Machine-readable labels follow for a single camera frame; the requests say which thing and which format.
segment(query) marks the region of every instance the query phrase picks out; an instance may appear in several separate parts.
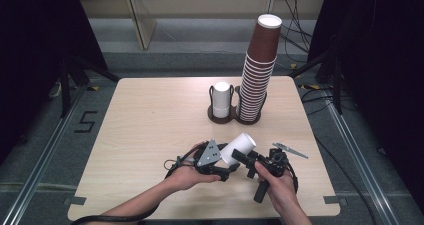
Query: cup rim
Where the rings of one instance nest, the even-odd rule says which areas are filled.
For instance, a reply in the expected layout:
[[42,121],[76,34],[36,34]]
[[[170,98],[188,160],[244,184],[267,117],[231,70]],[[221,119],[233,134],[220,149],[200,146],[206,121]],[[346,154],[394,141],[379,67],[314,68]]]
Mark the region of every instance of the cup rim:
[[242,77],[253,79],[253,80],[256,80],[255,81],[256,83],[263,84],[263,83],[268,83],[268,80],[271,77],[271,73],[266,76],[263,76],[262,78],[257,78],[258,77],[257,75],[252,74],[250,71],[243,70]]
[[245,63],[244,63],[244,68],[247,68],[247,69],[249,69],[250,71],[252,71],[252,72],[255,72],[255,73],[259,73],[259,74],[267,74],[267,73],[272,73],[273,72],[273,69],[274,69],[274,65],[271,65],[269,68],[258,68],[258,67],[255,67],[254,65],[252,65],[252,64],[250,64],[248,61],[246,61]]
[[252,58],[249,56],[249,53],[248,53],[248,52],[246,52],[246,59],[249,59],[249,60],[251,60],[252,62],[257,63],[258,65],[269,65],[269,64],[275,63],[275,61],[277,61],[277,55],[275,55],[275,58],[274,58],[272,61],[270,61],[270,62],[258,62],[258,61],[256,61],[255,59],[252,59]]

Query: white paper cup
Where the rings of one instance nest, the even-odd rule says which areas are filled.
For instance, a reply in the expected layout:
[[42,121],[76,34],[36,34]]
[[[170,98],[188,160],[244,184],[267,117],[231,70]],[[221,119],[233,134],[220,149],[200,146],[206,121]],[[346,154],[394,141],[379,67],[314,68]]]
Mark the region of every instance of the white paper cup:
[[230,114],[230,85],[226,82],[217,82],[212,89],[212,113],[217,118],[225,118]]
[[255,147],[255,141],[247,133],[242,133],[221,150],[222,160],[224,160],[228,166],[234,165],[238,163],[238,161],[231,156],[234,149],[247,155]]
[[212,109],[213,115],[217,118],[226,118],[228,115],[230,115],[230,108],[227,107],[225,109],[218,109],[216,107],[213,107]]

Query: person's right hand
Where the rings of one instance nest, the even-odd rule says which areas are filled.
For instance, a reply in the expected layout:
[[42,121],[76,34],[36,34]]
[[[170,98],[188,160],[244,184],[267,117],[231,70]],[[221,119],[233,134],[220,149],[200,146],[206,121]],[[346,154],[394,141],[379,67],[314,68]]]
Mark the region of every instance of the person's right hand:
[[259,180],[269,182],[268,195],[275,210],[287,224],[311,224],[297,200],[293,178],[288,170],[283,176],[274,177],[262,164],[255,163]]

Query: hand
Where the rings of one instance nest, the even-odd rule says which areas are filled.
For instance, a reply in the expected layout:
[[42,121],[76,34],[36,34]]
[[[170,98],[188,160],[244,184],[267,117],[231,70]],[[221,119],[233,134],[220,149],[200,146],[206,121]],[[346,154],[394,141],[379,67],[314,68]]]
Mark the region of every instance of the hand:
[[[188,158],[192,158],[196,151],[197,150],[192,152],[188,156]],[[221,177],[218,175],[200,174],[199,172],[196,171],[192,162],[183,161],[183,164],[186,166],[181,166],[177,168],[172,173],[172,175],[166,179],[172,182],[172,185],[176,190],[187,190],[192,188],[194,185],[198,183],[211,183],[211,182],[219,181],[221,179]]]
[[268,195],[272,205],[287,224],[311,224],[297,200],[293,178],[288,170],[283,176],[274,177],[262,164],[255,163],[259,180],[269,182]]

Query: wooden table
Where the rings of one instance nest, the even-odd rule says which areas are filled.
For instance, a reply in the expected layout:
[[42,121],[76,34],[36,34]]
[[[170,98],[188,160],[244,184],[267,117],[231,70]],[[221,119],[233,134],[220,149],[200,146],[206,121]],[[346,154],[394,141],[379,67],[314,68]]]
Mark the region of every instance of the wooden table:
[[[75,194],[86,198],[85,204],[71,205],[68,217],[100,214],[160,182],[167,172],[165,160],[200,141],[231,142],[242,132],[263,155],[273,142],[309,155],[287,153],[299,177],[299,202],[308,216],[337,215],[339,205],[324,202],[324,196],[335,193],[292,78],[271,77],[261,119],[254,125],[209,120],[208,91],[218,81],[238,86],[241,77],[122,79]],[[278,217],[267,195],[261,204],[253,201],[258,183],[247,172],[242,165],[226,182],[175,193],[149,219]]]

